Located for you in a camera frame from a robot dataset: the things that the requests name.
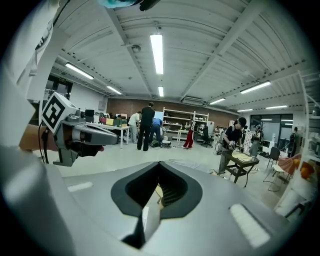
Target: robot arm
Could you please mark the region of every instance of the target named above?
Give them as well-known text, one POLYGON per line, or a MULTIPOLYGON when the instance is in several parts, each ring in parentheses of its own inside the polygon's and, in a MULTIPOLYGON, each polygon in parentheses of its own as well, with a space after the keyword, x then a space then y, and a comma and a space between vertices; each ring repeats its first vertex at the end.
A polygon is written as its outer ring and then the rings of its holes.
MULTIPOLYGON (((43 109, 42 121, 47 130, 53 133, 58 148, 59 161, 53 162, 55 165, 71 167, 79 156, 94 157, 102 146, 117 143, 117 135, 93 123, 87 123, 85 113, 56 92, 43 109)), ((47 138, 43 136, 42 139, 46 155, 47 138)))

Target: table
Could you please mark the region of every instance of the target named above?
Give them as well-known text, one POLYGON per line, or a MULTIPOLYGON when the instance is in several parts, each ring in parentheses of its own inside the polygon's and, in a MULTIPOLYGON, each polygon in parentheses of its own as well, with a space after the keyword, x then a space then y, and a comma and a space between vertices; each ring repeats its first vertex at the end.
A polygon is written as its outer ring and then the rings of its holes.
POLYGON ((106 124, 102 124, 102 123, 91 123, 88 122, 89 125, 91 126, 98 126, 100 128, 106 129, 106 130, 120 130, 121 131, 121 136, 120 136, 120 149, 123 148, 123 140, 124 140, 124 130, 126 131, 126 144, 129 144, 129 129, 130 126, 125 126, 125 127, 116 127, 113 125, 106 125, 106 124))
POLYGON ((252 168, 259 163, 259 159, 253 157, 250 161, 242 162, 238 158, 233 157, 231 154, 228 154, 227 152, 222 152, 222 154, 225 156, 226 159, 229 159, 235 163, 233 165, 227 165, 225 167, 225 169, 234 176, 234 183, 237 183, 239 177, 246 175, 246 182, 244 185, 244 187, 246 187, 248 183, 249 173, 252 170, 252 168), (238 171, 235 172, 233 169, 231 169, 232 167, 237 167, 238 171), (250 170, 246 171, 244 169, 245 167, 251 168, 250 170))
POLYGON ((178 130, 178 135, 177 135, 177 139, 176 139, 176 146, 180 145, 180 140, 181 140, 181 134, 187 134, 189 131, 188 130, 178 130))

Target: sign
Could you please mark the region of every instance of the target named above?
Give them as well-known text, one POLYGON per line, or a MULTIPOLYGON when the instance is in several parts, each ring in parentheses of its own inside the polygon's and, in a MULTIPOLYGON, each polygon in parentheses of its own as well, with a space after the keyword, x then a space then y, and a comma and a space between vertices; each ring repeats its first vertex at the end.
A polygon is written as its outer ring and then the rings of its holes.
POLYGON ((67 79, 65 79, 65 78, 62 78, 62 77, 59 77, 59 81, 61 81, 61 82, 66 82, 67 81, 67 79))

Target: fluorescent light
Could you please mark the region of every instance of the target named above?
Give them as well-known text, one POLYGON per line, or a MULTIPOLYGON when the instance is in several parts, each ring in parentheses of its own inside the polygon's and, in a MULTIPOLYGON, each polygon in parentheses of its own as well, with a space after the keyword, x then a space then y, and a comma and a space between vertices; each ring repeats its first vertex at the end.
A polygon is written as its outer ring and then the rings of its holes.
POLYGON ((281 109, 281 108, 286 108, 287 106, 286 105, 283 105, 283 106, 268 106, 266 107, 267 110, 270 110, 270 109, 281 109))
POLYGON ((155 71, 157 74, 163 75, 164 73, 164 52, 162 44, 162 34, 150 35, 155 71))
POLYGON ((72 69, 74 70, 75 72, 78 72, 79 74, 85 76, 86 78, 89 78, 89 79, 94 79, 94 77, 92 75, 89 75, 88 73, 82 71, 81 69, 77 68, 76 66, 70 64, 70 63, 67 63, 65 64, 66 67, 68 67, 69 69, 72 69))
POLYGON ((163 97, 164 96, 164 88, 162 86, 159 86, 158 90, 159 90, 159 96, 163 97))
POLYGON ((224 100, 225 100, 225 98, 221 98, 221 99, 218 99, 218 100, 216 100, 216 101, 214 101, 214 102, 209 103, 209 105, 213 105, 213 104, 215 104, 215 103, 222 102, 222 101, 224 101, 224 100))
POLYGON ((237 112, 244 112, 244 111, 252 111, 253 109, 250 108, 250 109, 243 109, 243 110, 238 110, 237 112))
POLYGON ((117 91, 116 89, 112 88, 111 86, 107 86, 110 90, 114 91, 117 94, 122 94, 121 92, 117 91))
POLYGON ((240 91, 240 93, 241 93, 241 94, 246 94, 246 93, 248 93, 248 92, 252 92, 252 91, 254 91, 254 90, 257 90, 257 89, 260 89, 260 88, 262 88, 262 87, 269 86, 269 85, 271 85, 271 82, 270 82, 270 81, 265 81, 265 82, 263 82, 263 83, 259 83, 258 85, 255 85, 255 86, 253 86, 253 87, 251 87, 251 88, 249 88, 249 89, 242 90, 242 91, 240 91))

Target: gray floor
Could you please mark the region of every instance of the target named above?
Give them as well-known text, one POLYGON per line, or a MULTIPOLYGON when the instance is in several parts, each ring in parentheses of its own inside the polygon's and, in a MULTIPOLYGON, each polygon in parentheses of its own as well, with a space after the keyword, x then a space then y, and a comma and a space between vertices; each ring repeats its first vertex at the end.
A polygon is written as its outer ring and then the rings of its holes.
MULTIPOLYGON (((40 155, 39 151, 34 153, 37 156, 40 155)), ((52 163, 58 158, 58 153, 49 151, 48 158, 49 162, 52 163)), ((263 182, 267 175, 266 167, 268 159, 261 157, 260 155, 258 158, 260 159, 260 163, 255 167, 257 167, 259 171, 249 174, 248 184, 244 190, 273 209, 287 185, 283 184, 283 181, 281 182, 277 179, 277 184, 281 183, 281 190, 279 192, 268 191, 270 183, 263 182)), ((165 160, 193 161, 206 165, 209 169, 217 170, 220 156, 214 154, 213 148, 206 148, 199 144, 195 144, 191 150, 185 150, 181 147, 172 147, 170 149, 149 148, 148 151, 144 152, 142 150, 137 150, 137 145, 129 143, 129 145, 124 144, 123 149, 120 149, 119 144, 106 146, 104 152, 98 152, 95 157, 79 157, 72 167, 58 166, 58 169, 63 177, 67 177, 110 172, 145 162, 165 160)), ((270 175, 268 180, 271 181, 272 179, 273 177, 270 175)), ((236 185, 243 188, 245 183, 246 176, 242 176, 238 179, 236 185)))

